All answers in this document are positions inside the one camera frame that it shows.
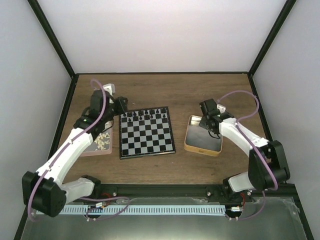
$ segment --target wooden table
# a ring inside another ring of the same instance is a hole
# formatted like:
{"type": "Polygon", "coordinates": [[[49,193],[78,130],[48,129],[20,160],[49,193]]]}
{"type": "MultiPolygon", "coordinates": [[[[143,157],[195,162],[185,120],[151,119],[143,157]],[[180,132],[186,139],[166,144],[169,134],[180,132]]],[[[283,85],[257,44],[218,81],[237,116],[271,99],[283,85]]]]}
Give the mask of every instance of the wooden table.
{"type": "MultiPolygon", "coordinates": [[[[128,109],[168,106],[176,147],[175,154],[119,159],[119,125],[114,118],[112,154],[80,157],[68,172],[65,182],[87,174],[103,183],[114,184],[221,184],[226,177],[248,170],[248,157],[230,140],[223,139],[218,157],[184,150],[188,119],[201,116],[199,103],[217,100],[234,90],[251,91],[245,74],[94,74],[80,75],[66,118],[60,144],[90,103],[90,80],[115,84],[115,97],[129,100],[128,109]]],[[[256,104],[251,96],[236,93],[221,104],[236,118],[248,115],[256,104]]],[[[256,114],[242,122],[257,135],[264,136],[256,114]]]]}

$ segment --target white panel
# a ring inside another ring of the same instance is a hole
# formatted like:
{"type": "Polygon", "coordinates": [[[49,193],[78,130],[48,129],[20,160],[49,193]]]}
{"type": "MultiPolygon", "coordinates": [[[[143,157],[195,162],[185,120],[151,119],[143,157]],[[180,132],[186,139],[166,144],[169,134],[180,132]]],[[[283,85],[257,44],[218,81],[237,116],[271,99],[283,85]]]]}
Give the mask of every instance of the white panel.
{"type": "Polygon", "coordinates": [[[22,176],[48,159],[70,77],[26,0],[0,7],[0,239],[25,209],[22,176]]]}
{"type": "Polygon", "coordinates": [[[314,239],[320,239],[319,24],[320,1],[297,1],[254,76],[314,239]]]}
{"type": "Polygon", "coordinates": [[[39,0],[77,73],[248,71],[285,0],[39,0]]]}

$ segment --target transparent plastic sheet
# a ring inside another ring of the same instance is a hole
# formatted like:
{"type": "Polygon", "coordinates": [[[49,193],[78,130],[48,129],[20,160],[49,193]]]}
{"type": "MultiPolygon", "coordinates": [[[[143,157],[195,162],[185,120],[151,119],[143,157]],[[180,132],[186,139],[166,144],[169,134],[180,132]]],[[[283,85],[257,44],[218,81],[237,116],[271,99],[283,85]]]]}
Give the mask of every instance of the transparent plastic sheet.
{"type": "MultiPolygon", "coordinates": [[[[262,198],[247,202],[243,216],[255,213],[262,198]]],[[[100,222],[87,222],[83,215],[45,217],[28,221],[23,240],[306,240],[299,209],[292,198],[267,197],[265,209],[255,218],[229,221],[223,216],[118,216],[100,222]]],[[[136,198],[132,205],[218,205],[195,198],[136,198]]]]}

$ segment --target purple cable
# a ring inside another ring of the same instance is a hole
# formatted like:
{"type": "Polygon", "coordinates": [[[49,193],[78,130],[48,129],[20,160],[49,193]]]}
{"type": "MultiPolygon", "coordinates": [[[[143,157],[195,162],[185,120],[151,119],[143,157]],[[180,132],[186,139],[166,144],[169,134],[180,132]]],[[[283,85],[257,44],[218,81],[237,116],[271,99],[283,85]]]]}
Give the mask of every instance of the purple cable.
{"type": "MultiPolygon", "coordinates": [[[[91,128],[93,128],[102,118],[103,114],[105,113],[105,109],[106,109],[106,105],[107,105],[107,96],[106,93],[104,91],[104,87],[102,86],[102,84],[96,80],[96,79],[92,79],[90,81],[90,85],[91,87],[93,87],[94,89],[96,89],[93,86],[93,83],[97,83],[100,87],[100,89],[102,90],[102,95],[103,95],[103,105],[102,105],[102,110],[100,115],[98,116],[98,118],[90,125],[88,126],[86,129],[84,129],[82,132],[80,132],[78,135],[76,135],[74,138],[71,139],[71,142],[75,141],[78,137],[80,137],[82,134],[86,133],[87,131],[89,131],[91,128]]],[[[51,164],[49,165],[49,168],[52,168],[52,166],[55,164],[55,162],[58,160],[58,158],[61,156],[61,154],[67,149],[67,147],[70,145],[70,143],[68,142],[67,144],[64,145],[64,147],[58,152],[58,154],[55,156],[55,158],[52,160],[51,164]]],[[[41,181],[44,179],[45,175],[48,173],[48,170],[44,171],[44,173],[40,176],[40,178],[38,179],[38,181],[35,183],[32,192],[30,194],[30,198],[29,198],[29,202],[27,204],[27,213],[28,213],[28,217],[32,222],[37,222],[37,220],[35,220],[32,217],[32,202],[34,200],[36,191],[41,183],[41,181]]]]}
{"type": "Polygon", "coordinates": [[[264,209],[264,207],[265,207],[265,205],[266,205],[266,202],[267,202],[267,198],[266,198],[265,191],[262,191],[262,195],[263,195],[263,203],[262,203],[262,206],[261,206],[261,208],[259,209],[259,211],[257,211],[256,213],[252,214],[251,216],[247,216],[247,217],[244,217],[244,218],[238,218],[237,221],[243,221],[243,220],[252,219],[252,218],[254,218],[255,216],[257,216],[259,213],[262,212],[262,210],[264,209]]]}
{"type": "Polygon", "coordinates": [[[276,180],[276,177],[275,175],[273,174],[273,172],[271,171],[270,167],[268,166],[267,162],[266,162],[266,159],[262,156],[262,154],[260,153],[260,151],[258,150],[258,148],[254,145],[254,143],[246,136],[246,134],[240,129],[238,123],[240,123],[241,120],[243,119],[248,119],[248,118],[251,118],[253,115],[255,115],[258,110],[259,110],[259,100],[257,99],[257,97],[255,95],[253,95],[251,92],[249,91],[245,91],[245,90],[235,90],[235,91],[232,91],[232,92],[229,92],[227,93],[226,95],[222,96],[220,99],[218,99],[218,101],[216,102],[217,104],[222,100],[224,99],[225,97],[231,95],[231,94],[234,94],[234,93],[246,93],[246,94],[249,94],[250,96],[252,96],[256,102],[256,108],[255,108],[255,111],[247,116],[242,116],[240,118],[238,118],[236,120],[236,123],[235,124],[235,127],[236,129],[241,133],[241,135],[245,138],[245,140],[248,141],[248,143],[251,145],[251,147],[253,148],[253,150],[256,152],[256,154],[258,155],[259,159],[261,160],[262,164],[264,165],[265,169],[267,170],[267,172],[269,173],[272,181],[273,181],[273,185],[274,185],[274,188],[271,188],[271,190],[278,190],[278,183],[277,183],[277,180],[276,180]]]}
{"type": "MultiPolygon", "coordinates": [[[[117,196],[117,197],[111,197],[111,198],[105,198],[105,199],[93,199],[93,198],[87,198],[87,197],[80,197],[79,199],[81,200],[86,200],[86,201],[92,201],[92,202],[103,202],[103,201],[112,201],[112,200],[118,200],[118,199],[126,199],[128,200],[128,203],[126,204],[126,206],[121,209],[120,211],[118,211],[116,214],[114,215],[111,215],[111,216],[107,216],[107,217],[99,217],[99,218],[95,218],[94,221],[101,221],[101,220],[106,220],[106,219],[111,219],[111,218],[114,218],[118,215],[120,215],[121,213],[123,213],[130,205],[130,198],[126,197],[126,196],[117,196]]],[[[89,209],[86,213],[85,213],[85,217],[87,218],[87,220],[89,221],[89,216],[88,214],[93,211],[93,210],[96,210],[96,209],[100,209],[100,208],[91,208],[89,209]]]]}

